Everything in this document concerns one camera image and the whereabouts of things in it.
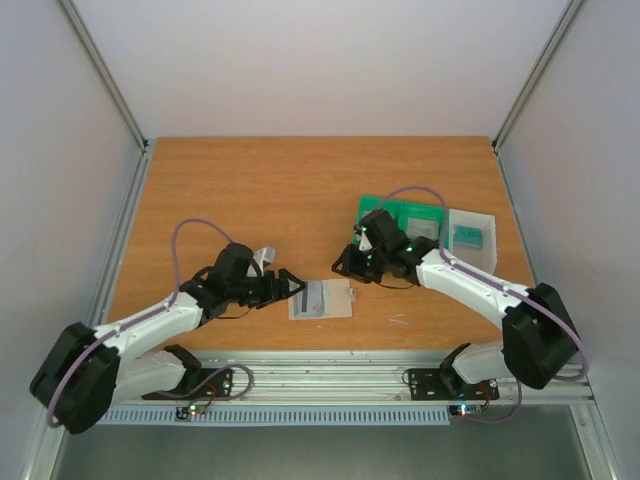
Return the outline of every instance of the white robotic arm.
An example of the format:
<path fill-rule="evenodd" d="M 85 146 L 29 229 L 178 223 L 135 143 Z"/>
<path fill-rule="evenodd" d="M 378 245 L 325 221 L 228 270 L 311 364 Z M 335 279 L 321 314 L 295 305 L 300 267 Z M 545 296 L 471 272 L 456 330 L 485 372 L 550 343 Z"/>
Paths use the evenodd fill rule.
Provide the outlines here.
<path fill-rule="evenodd" d="M 502 331 L 502 341 L 461 345 L 443 361 L 439 376 L 451 398 L 467 385 L 507 376 L 544 388 L 577 351 L 573 323 L 549 285 L 510 283 L 452 257 L 433 240 L 410 241 L 382 209 L 363 217 L 355 233 L 360 245 L 347 245 L 334 272 L 364 283 L 380 283 L 391 273 L 456 299 Z"/>
<path fill-rule="evenodd" d="M 271 247 L 254 254 L 230 243 L 213 266 L 162 302 L 94 329 L 70 325 L 32 380 L 31 393 L 71 433 L 83 432 L 125 400 L 157 391 L 187 393 L 201 380 L 199 362 L 179 346 L 149 350 L 219 317 L 229 303 L 259 309 L 302 291 L 305 283 L 288 270 L 280 269 L 279 277 L 265 270 L 274 255 Z"/>

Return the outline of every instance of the black mounting bracket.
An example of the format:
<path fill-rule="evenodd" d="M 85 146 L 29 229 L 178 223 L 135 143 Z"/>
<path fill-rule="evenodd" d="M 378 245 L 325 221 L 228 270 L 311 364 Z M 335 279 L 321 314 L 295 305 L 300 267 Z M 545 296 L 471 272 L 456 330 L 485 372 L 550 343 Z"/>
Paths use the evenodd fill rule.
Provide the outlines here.
<path fill-rule="evenodd" d="M 403 381 L 408 384 L 412 401 L 455 400 L 469 402 L 486 400 L 486 389 L 491 400 L 500 398 L 495 380 L 485 380 L 476 385 L 465 385 L 458 389 L 458 395 L 452 395 L 440 380 L 439 368 L 410 368 L 403 374 Z"/>

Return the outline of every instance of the wooden table surface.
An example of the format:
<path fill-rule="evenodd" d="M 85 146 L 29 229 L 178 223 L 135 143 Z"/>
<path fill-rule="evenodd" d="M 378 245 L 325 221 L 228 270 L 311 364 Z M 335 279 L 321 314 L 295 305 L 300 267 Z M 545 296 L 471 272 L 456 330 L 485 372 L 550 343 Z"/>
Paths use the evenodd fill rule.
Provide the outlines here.
<path fill-rule="evenodd" d="M 275 247 L 274 267 L 299 278 L 340 278 L 330 267 L 351 239 L 360 196 L 409 184 L 438 190 L 451 208 L 495 215 L 496 275 L 531 284 L 485 137 L 161 138 L 109 318 L 171 292 L 169 239 L 186 217 L 213 221 L 254 250 Z M 437 203 L 422 192 L 398 198 Z M 182 280 L 212 264 L 224 245 L 206 226 L 185 227 L 178 241 Z M 198 350 L 364 350 L 452 348 L 499 338 L 488 320 L 437 292 L 352 286 L 358 297 L 352 318 L 289 320 L 287 303 L 279 302 L 241 319 L 211 321 L 174 341 Z M 241 312 L 235 306 L 227 315 Z"/>

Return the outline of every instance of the gray wall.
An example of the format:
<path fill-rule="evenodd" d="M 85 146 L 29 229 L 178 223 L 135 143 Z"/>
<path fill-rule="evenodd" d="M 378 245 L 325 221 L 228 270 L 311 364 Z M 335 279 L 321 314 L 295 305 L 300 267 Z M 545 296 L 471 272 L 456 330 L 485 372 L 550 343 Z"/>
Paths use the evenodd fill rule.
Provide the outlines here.
<path fill-rule="evenodd" d="M 494 135 L 566 0 L 76 0 L 148 137 Z"/>
<path fill-rule="evenodd" d="M 18 478 L 39 404 L 28 385 L 83 320 L 136 147 L 53 0 L 0 14 L 0 477 Z"/>
<path fill-rule="evenodd" d="M 640 472 L 640 3 L 589 0 L 503 149 L 540 279 L 568 303 L 625 478 Z"/>

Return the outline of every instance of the purple cable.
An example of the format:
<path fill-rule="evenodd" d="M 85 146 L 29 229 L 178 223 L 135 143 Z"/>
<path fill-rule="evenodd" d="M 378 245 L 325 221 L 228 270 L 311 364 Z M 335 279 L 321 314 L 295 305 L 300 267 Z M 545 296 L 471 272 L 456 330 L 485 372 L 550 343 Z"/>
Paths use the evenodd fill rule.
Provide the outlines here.
<path fill-rule="evenodd" d="M 225 238 L 225 240 L 227 240 L 227 242 L 233 243 L 233 240 L 231 239 L 231 237 L 224 230 L 218 227 L 215 223 L 212 223 L 203 218 L 187 218 L 181 221 L 178 225 L 176 225 L 176 228 L 173 230 L 173 235 L 171 236 L 171 260 L 173 262 L 173 272 L 174 272 L 174 289 L 173 289 L 173 293 L 171 294 L 171 297 L 169 298 L 167 303 L 161 305 L 160 307 L 150 312 L 147 312 L 145 314 L 142 314 L 139 317 L 133 318 L 129 322 L 121 325 L 119 331 L 112 330 L 111 332 L 96 339 L 78 356 L 78 358 L 71 364 L 69 369 L 62 376 L 60 383 L 58 384 L 57 388 L 53 392 L 53 395 L 51 396 L 51 400 L 49 401 L 49 407 L 47 408 L 47 423 L 51 428 L 58 428 L 61 425 L 59 422 L 56 422 L 55 420 L 54 412 L 55 412 L 56 406 L 58 405 L 58 401 L 60 401 L 60 396 L 62 395 L 63 390 L 69 383 L 69 380 L 71 379 L 73 374 L 76 372 L 76 370 L 78 370 L 80 365 L 82 365 L 83 362 L 89 357 L 89 355 L 91 355 L 91 353 L 96 348 L 98 348 L 100 345 L 102 345 L 104 342 L 106 342 L 110 338 L 113 338 L 119 333 L 124 332 L 135 325 L 138 325 L 140 322 L 144 322 L 145 320 L 157 315 L 158 313 L 163 312 L 164 310 L 167 310 L 169 307 L 171 307 L 171 305 L 175 303 L 176 298 L 178 298 L 178 293 L 180 290 L 180 265 L 178 263 L 178 247 L 177 247 L 178 233 L 180 233 L 180 230 L 182 229 L 182 227 L 188 223 L 201 223 L 203 225 L 207 225 L 215 229 L 218 233 L 220 233 L 220 235 L 222 235 Z M 237 368 L 242 368 L 239 365 L 234 365 L 234 366 Z M 251 375 L 249 378 L 250 378 L 250 385 L 253 385 L 253 376 Z M 237 394 L 235 397 L 239 398 L 238 396 L 244 395 L 248 390 L 249 390 L 249 387 L 247 387 L 245 390 Z"/>
<path fill-rule="evenodd" d="M 402 193 L 402 192 L 406 192 L 409 190 L 422 190 L 424 192 L 428 192 L 431 193 L 432 195 L 434 195 L 439 201 L 440 201 L 440 205 L 442 206 L 442 209 L 444 211 L 444 218 L 443 218 L 443 222 L 442 222 L 442 229 L 440 231 L 440 241 L 439 241 L 439 246 L 438 246 L 438 251 L 440 252 L 440 257 L 442 257 L 442 259 L 447 262 L 447 264 L 451 265 L 453 268 L 456 268 L 458 270 L 460 270 L 463 273 L 466 273 L 467 275 L 469 275 L 470 277 L 475 278 L 476 280 L 479 280 L 482 283 L 485 283 L 486 285 L 489 285 L 492 288 L 495 288 L 496 290 L 499 291 L 503 291 L 502 285 L 493 281 L 490 278 L 485 277 L 484 275 L 475 272 L 463 265 L 459 265 L 457 262 L 453 262 L 453 258 L 450 257 L 448 255 L 447 250 L 445 250 L 444 248 L 444 244 L 445 244 L 445 239 L 447 238 L 447 228 L 449 226 L 449 207 L 447 206 L 447 202 L 445 201 L 444 197 L 442 195 L 440 195 L 440 193 L 436 192 L 435 190 L 429 188 L 429 187 L 424 187 L 422 185 L 409 185 L 407 187 L 402 187 L 399 188 L 397 190 L 394 190 L 393 192 L 391 192 L 390 194 L 388 194 L 386 197 L 384 197 L 382 200 L 380 200 L 380 202 L 373 208 L 374 210 L 377 208 L 380 208 L 380 206 L 382 206 L 382 204 L 384 204 L 387 200 L 395 197 L 396 195 Z M 527 305 L 529 305 L 530 307 L 534 308 L 535 310 L 537 310 L 538 312 L 540 312 L 541 314 L 543 314 L 544 316 L 546 316 L 547 318 L 549 318 L 551 321 L 553 321 L 556 325 L 558 325 L 558 327 L 560 327 L 562 329 L 562 331 L 564 333 L 566 333 L 569 338 L 571 338 L 571 340 L 575 343 L 576 347 L 578 348 L 578 351 L 580 352 L 580 356 L 582 357 L 582 370 L 580 370 L 580 372 L 576 375 L 570 376 L 570 377 L 561 377 L 561 376 L 555 376 L 554 378 L 556 380 L 563 380 L 563 381 L 570 381 L 570 382 L 575 382 L 578 380 L 583 379 L 584 377 L 586 377 L 587 372 L 589 371 L 589 360 L 588 360 L 588 355 L 587 355 L 587 349 L 584 346 L 584 344 L 582 343 L 582 341 L 580 340 L 580 337 L 578 337 L 578 335 L 566 324 L 564 323 L 556 314 L 554 314 L 553 312 L 551 312 L 550 310 L 548 310 L 547 308 L 543 307 L 542 305 L 538 304 L 537 302 L 534 302 L 533 300 L 531 300 L 529 297 L 526 297 L 514 290 L 506 290 L 504 293 L 511 295 L 514 298 L 517 298 L 518 300 L 520 300 L 521 302 L 526 303 Z"/>

